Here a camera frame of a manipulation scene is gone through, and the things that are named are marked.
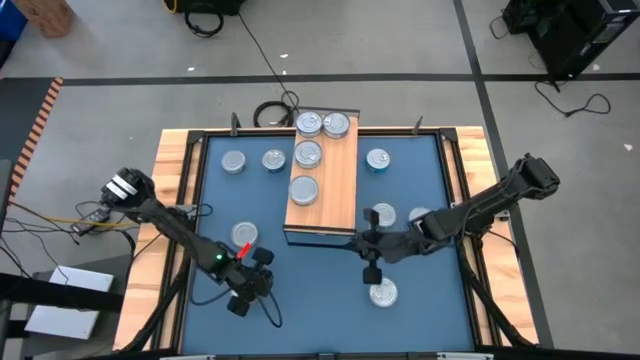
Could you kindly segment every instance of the wooden plank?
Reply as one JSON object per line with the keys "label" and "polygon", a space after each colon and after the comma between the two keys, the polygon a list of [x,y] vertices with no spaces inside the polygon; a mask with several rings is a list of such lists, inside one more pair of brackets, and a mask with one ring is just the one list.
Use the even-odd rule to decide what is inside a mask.
{"label": "wooden plank", "polygon": [[[176,161],[178,165],[182,164],[187,133],[185,130],[164,130],[160,137],[152,179],[158,200],[166,205],[175,204],[182,172],[181,166],[172,167],[168,164]],[[136,251],[140,251],[157,235],[152,225],[143,225]],[[126,346],[134,338],[158,303],[168,244],[168,240],[161,236],[131,265],[113,349]]]}
{"label": "wooden plank", "polygon": [[[289,225],[314,226],[334,229],[356,227],[356,172],[358,168],[358,118],[351,116],[351,128],[342,139],[332,139],[320,133],[314,137],[322,148],[320,165],[303,169],[291,167],[291,179],[311,176],[318,183],[318,198],[308,206],[300,206],[289,198],[285,227]],[[296,134],[295,144],[309,140]]]}
{"label": "wooden plank", "polygon": [[[482,127],[464,126],[456,129],[469,191],[471,195],[475,195],[498,180],[489,146]],[[492,231],[512,238],[508,222],[496,222]],[[485,235],[483,242],[482,251],[495,302],[522,336],[531,342],[537,342],[538,336],[515,249],[504,239],[491,234]],[[504,336],[502,342],[504,345],[509,344]]]}

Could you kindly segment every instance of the wooden frame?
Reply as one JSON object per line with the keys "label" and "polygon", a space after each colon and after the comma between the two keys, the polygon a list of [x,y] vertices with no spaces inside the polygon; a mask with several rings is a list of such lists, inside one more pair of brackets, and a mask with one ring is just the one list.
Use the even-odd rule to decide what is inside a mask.
{"label": "wooden frame", "polygon": [[[458,138],[458,147],[462,162],[464,164],[466,182],[470,194],[477,192],[495,184],[496,176],[493,163],[485,139],[482,127],[457,127],[455,129]],[[202,129],[202,131],[228,133],[230,129]],[[251,129],[252,133],[272,131],[272,129]],[[180,175],[183,169],[185,151],[187,149],[187,138],[189,129],[164,130],[160,139],[160,145],[156,156],[156,163],[153,171],[153,179],[156,183],[157,195],[160,201],[165,204],[174,204],[178,196]],[[195,190],[197,164],[200,156],[200,144],[195,144],[191,156],[189,177],[187,179],[187,194],[184,197],[185,203],[190,203]],[[463,189],[460,187],[459,177],[455,167],[455,149],[451,143],[444,143],[446,159],[448,162],[449,176],[453,184],[453,195],[456,202],[463,201]],[[507,222],[496,223],[493,231],[511,238],[509,224]],[[155,237],[155,230],[144,227],[141,230],[138,247],[144,246],[150,239]],[[168,242],[164,238],[158,239],[144,253],[138,256],[131,270],[130,281],[125,294],[118,332],[114,349],[126,345],[142,327],[148,315],[155,307],[161,288],[162,269],[167,256]],[[484,237],[484,262],[488,281],[496,303],[501,307],[505,315],[518,328],[518,330],[530,341],[537,339],[533,319],[526,296],[524,283],[520,273],[519,263],[511,244],[494,235],[488,234]],[[473,256],[469,260],[475,269],[478,264]],[[178,261],[174,263],[174,273],[178,266]],[[482,344],[493,344],[490,336],[490,322],[486,312],[483,311],[482,303],[475,301],[477,319],[480,325]],[[168,347],[171,344],[170,335],[174,324],[173,309],[167,311],[164,319],[162,338],[159,346]],[[508,344],[502,336],[503,344]]]}

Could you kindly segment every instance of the black table frame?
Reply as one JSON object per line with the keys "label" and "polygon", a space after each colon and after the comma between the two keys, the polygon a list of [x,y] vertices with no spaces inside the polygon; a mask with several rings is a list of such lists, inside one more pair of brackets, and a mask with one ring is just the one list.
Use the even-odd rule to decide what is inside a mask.
{"label": "black table frame", "polygon": [[[182,173],[179,182],[178,195],[176,199],[176,204],[181,205],[185,202],[186,191],[187,191],[187,182],[189,178],[189,170],[191,165],[191,159],[194,152],[194,147],[197,143],[201,144],[200,147],[200,157],[197,167],[196,174],[196,183],[195,183],[195,191],[192,199],[192,204],[198,205],[201,203],[202,196],[202,185],[204,178],[204,170],[207,162],[207,153],[208,153],[208,144],[209,141],[214,140],[215,138],[220,137],[232,137],[232,136],[241,136],[241,137],[295,137],[295,129],[292,128],[273,128],[273,129],[243,129],[238,128],[239,124],[235,124],[230,131],[204,131],[204,130],[191,130],[187,135],[187,147],[184,154],[184,159],[182,163]],[[440,165],[443,174],[443,180],[445,183],[445,191],[447,196],[447,201],[449,204],[454,204],[455,199],[453,195],[453,183],[451,176],[449,175],[449,166],[448,159],[446,156],[444,143],[445,141],[449,141],[451,144],[451,149],[453,153],[453,162],[456,166],[456,174],[459,181],[459,186],[462,190],[462,198],[466,200],[470,197],[470,191],[467,183],[467,179],[464,171],[464,164],[462,161],[462,154],[460,151],[460,147],[458,144],[457,132],[455,128],[360,128],[358,129],[358,136],[420,136],[420,135],[431,135],[435,136],[436,143],[438,146],[438,155],[440,158]],[[168,253],[166,257],[166,262],[164,266],[164,274],[162,277],[160,296],[163,296],[166,293],[167,288],[171,282],[172,278],[172,269],[173,264],[177,260],[176,259],[176,250],[177,244],[176,242],[170,242]],[[456,250],[458,252],[458,258],[460,256],[466,256],[466,254],[462,253],[459,249]],[[484,257],[482,254],[482,249],[480,247],[473,246],[472,247],[473,256],[475,258],[475,262],[477,264],[477,275],[478,279],[485,286],[485,288],[490,292],[489,288],[489,278],[487,275],[486,264],[484,261]],[[190,278],[193,276],[193,273],[196,271],[196,266],[193,262],[190,263]],[[467,307],[467,315],[469,318],[469,326],[471,328],[472,339],[475,348],[482,347],[483,339],[480,333],[480,325],[478,320],[478,309],[476,309],[475,301],[474,301],[474,293],[471,288],[463,284],[464,287],[464,296]],[[184,319],[186,312],[186,302],[187,302],[187,294],[189,288],[185,288],[179,292],[177,296],[177,306],[175,316],[173,318],[173,326],[171,333],[171,348],[180,349],[181,347],[181,338],[184,329]],[[489,333],[491,336],[491,343],[497,346],[502,345],[500,332],[493,321],[493,319],[487,314],[488,325],[489,325]],[[162,327],[158,327],[156,332],[152,337],[151,349],[157,349],[160,347],[160,339],[162,337]],[[300,359],[300,358],[313,358],[317,359],[319,354],[296,354],[296,355],[278,355],[278,354],[269,354],[268,356],[231,356],[228,357],[230,359]],[[342,359],[363,359],[363,358],[376,358],[382,356],[384,358],[398,358],[398,359],[406,359],[407,357],[415,356],[417,357],[430,357],[433,356],[433,353],[394,353],[394,354],[340,354],[340,358]]]}

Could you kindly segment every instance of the cardboard box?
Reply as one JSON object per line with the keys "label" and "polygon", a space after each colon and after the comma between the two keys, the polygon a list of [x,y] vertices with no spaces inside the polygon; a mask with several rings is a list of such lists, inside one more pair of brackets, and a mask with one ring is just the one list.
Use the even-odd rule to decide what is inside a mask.
{"label": "cardboard box", "polygon": [[71,30],[74,13],[65,0],[13,0],[13,3],[45,37],[63,37]]}

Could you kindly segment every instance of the wooden box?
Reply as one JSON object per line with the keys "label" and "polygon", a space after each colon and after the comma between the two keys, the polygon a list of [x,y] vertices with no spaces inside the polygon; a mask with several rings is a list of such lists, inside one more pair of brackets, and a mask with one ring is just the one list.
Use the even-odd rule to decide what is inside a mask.
{"label": "wooden box", "polygon": [[349,116],[349,133],[333,139],[321,132],[313,138],[296,134],[296,145],[313,140],[322,148],[320,165],[303,169],[293,161],[291,179],[311,176],[318,183],[318,198],[308,206],[287,201],[284,230],[332,235],[353,235],[356,228],[356,172],[358,161],[358,117]]}

